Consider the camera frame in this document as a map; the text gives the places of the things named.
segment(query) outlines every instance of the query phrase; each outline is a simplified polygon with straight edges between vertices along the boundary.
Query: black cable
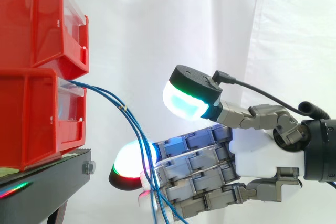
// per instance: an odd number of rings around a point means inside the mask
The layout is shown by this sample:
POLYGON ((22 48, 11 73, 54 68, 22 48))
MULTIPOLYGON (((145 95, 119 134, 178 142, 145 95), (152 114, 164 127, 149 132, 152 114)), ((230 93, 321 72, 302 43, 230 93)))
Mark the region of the black cable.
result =
POLYGON ((290 110, 292 112, 295 112, 295 113, 297 113, 299 115, 303 115, 303 116, 309 116, 308 114, 303 113, 302 111, 299 111, 299 110, 295 109, 294 107, 288 105, 287 103, 281 101, 280 99, 274 97, 273 95, 271 95, 271 94, 269 94, 269 93, 267 93, 267 92, 265 92, 265 91, 263 91, 263 90, 261 90, 259 88, 256 88, 256 87, 254 87, 254 86, 252 86, 250 84, 247 84, 245 82, 238 81, 238 80, 236 80, 236 84, 238 84, 240 86, 243 86, 245 88, 251 89, 251 90, 253 90, 253 91, 255 91, 255 92, 259 93, 259 94, 262 94, 262 95, 266 96, 267 98, 269 98, 269 99, 271 99, 271 100, 279 103, 281 106, 284 106, 286 109, 288 109, 288 110, 290 110))
POLYGON ((327 181, 327 183, 336 189, 336 184, 334 182, 327 181))

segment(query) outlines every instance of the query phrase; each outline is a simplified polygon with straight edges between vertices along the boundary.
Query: green led light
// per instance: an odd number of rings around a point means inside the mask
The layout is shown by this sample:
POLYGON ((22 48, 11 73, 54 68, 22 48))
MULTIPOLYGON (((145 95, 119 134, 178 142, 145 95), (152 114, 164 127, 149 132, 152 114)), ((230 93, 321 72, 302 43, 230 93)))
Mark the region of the green led light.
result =
POLYGON ((15 192, 19 191, 20 189, 23 189, 27 186, 30 186, 31 184, 32 184, 32 182, 25 182, 25 183, 22 183, 22 184, 20 184, 16 187, 8 189, 6 191, 0 191, 0 199, 5 198, 7 196, 10 196, 11 194, 13 194, 13 193, 15 193, 15 192))
POLYGON ((191 121, 199 119, 209 108, 208 104, 183 93, 170 82, 163 90, 163 102, 175 115, 191 121))

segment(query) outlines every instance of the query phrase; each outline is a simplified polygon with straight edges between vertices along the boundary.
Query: white fabric curtain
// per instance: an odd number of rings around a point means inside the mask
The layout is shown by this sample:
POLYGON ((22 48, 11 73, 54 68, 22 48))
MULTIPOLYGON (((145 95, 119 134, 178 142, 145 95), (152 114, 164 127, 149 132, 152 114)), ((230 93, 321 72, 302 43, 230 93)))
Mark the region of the white fabric curtain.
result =
MULTIPOLYGON (((90 73, 81 81, 117 94, 152 141, 210 124, 186 122, 164 106, 162 91, 178 64, 208 74, 226 71, 293 105, 309 99, 331 114, 336 110, 336 0, 76 1, 90 20, 90 73)), ((240 87, 223 89, 227 101, 269 102, 240 87)), ((138 207, 140 191, 118 191, 108 182, 119 149, 134 140, 118 110, 89 92, 85 147, 92 148, 97 170, 69 200, 65 224, 152 223, 151 213, 138 207)), ((189 222, 334 223, 335 200, 328 194, 336 192, 319 183, 304 185, 289 203, 248 202, 189 222)))

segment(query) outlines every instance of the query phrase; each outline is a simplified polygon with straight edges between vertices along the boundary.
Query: red plastic drawer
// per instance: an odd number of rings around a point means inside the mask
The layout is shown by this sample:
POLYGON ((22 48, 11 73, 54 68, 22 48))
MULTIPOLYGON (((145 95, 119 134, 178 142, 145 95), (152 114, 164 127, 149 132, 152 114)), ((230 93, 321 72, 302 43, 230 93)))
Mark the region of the red plastic drawer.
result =
POLYGON ((1 68, 89 72, 88 18, 73 0, 0 0, 1 68))
POLYGON ((51 69, 0 70, 0 167, 25 170, 84 145, 86 90, 67 83, 51 69))

